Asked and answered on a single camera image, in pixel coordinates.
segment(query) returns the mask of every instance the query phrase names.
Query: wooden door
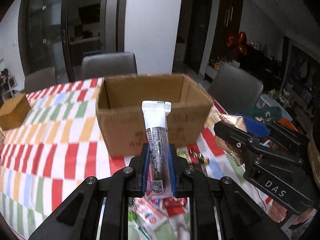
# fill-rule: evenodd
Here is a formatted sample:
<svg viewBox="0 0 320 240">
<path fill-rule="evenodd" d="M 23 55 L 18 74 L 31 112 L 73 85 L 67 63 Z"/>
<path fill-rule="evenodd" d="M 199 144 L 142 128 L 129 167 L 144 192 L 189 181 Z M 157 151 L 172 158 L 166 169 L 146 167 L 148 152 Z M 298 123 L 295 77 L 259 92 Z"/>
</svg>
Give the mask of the wooden door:
<svg viewBox="0 0 320 240">
<path fill-rule="evenodd" d="M 216 61 L 227 55 L 226 41 L 229 36 L 238 37 L 243 0 L 220 0 L 217 24 L 212 42 L 210 60 Z"/>
<path fill-rule="evenodd" d="M 193 0 L 184 62 L 199 73 L 207 40 L 212 0 Z"/>
</svg>

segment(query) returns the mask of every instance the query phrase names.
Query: chair backrest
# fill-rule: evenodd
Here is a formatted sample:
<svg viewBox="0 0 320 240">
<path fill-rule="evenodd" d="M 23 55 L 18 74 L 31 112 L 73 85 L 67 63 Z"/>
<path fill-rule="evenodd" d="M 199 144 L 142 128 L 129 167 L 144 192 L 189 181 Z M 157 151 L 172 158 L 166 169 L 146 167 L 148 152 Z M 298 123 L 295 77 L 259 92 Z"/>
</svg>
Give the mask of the chair backrest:
<svg viewBox="0 0 320 240">
<path fill-rule="evenodd" d="M 26 94 L 42 90 L 57 84 L 54 67 L 44 68 L 26 76 L 24 89 Z"/>
<path fill-rule="evenodd" d="M 223 64 L 208 89 L 228 114 L 255 106 L 262 91 L 260 80 L 230 64 Z"/>
<path fill-rule="evenodd" d="M 82 80 L 110 75 L 136 73 L 136 58 L 132 52 L 88 56 L 82 60 L 81 64 Z"/>
</svg>

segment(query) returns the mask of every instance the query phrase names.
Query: cardboard box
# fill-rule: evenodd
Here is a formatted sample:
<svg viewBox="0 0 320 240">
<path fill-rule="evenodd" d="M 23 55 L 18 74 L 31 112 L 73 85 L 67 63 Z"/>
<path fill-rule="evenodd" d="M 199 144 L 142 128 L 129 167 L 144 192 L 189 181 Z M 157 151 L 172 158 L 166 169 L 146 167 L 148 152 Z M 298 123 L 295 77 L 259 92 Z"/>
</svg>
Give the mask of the cardboard box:
<svg viewBox="0 0 320 240">
<path fill-rule="evenodd" d="M 183 74 L 105 77 L 96 114 L 110 156 L 139 155 L 148 142 L 143 100 L 172 103 L 168 137 L 176 147 L 196 142 L 213 104 L 210 95 Z"/>
<path fill-rule="evenodd" d="M 25 94 L 16 95 L 4 102 L 0 108 L 0 126 L 2 130 L 20 127 L 31 107 Z"/>
</svg>

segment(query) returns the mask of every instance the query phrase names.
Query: checkered tablecloth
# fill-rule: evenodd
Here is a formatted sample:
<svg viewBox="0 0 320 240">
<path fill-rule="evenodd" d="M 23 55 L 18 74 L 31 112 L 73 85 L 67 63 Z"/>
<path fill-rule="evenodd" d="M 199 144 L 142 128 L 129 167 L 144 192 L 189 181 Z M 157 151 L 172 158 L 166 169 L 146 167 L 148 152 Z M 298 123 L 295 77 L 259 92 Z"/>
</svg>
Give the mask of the checkered tablecloth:
<svg viewBox="0 0 320 240">
<path fill-rule="evenodd" d="M 0 151 L 0 212 L 21 239 L 33 231 L 88 176 L 103 179 L 128 166 L 132 156 L 110 158 L 95 114 L 102 79 L 59 84 L 27 95 L 32 106 L 21 127 L 5 132 Z M 213 108 L 225 113 L 215 102 Z M 230 176 L 266 210 L 270 198 L 244 180 L 243 167 L 215 144 L 204 128 L 196 144 L 210 159 L 207 172 Z M 188 209 L 167 209 L 169 220 L 152 239 L 189 239 Z M 143 237 L 129 226 L 129 239 Z"/>
</svg>

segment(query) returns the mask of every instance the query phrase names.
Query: barcode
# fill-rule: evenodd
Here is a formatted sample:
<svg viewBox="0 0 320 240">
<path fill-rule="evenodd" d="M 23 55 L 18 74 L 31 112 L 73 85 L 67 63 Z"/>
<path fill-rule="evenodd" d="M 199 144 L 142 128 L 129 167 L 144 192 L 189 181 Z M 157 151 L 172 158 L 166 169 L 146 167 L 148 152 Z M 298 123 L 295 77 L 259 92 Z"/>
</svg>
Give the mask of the barcode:
<svg viewBox="0 0 320 240">
<path fill-rule="evenodd" d="M 152 181 L 152 189 L 155 193 L 160 193 L 163 191 L 162 180 L 153 180 Z"/>
</svg>

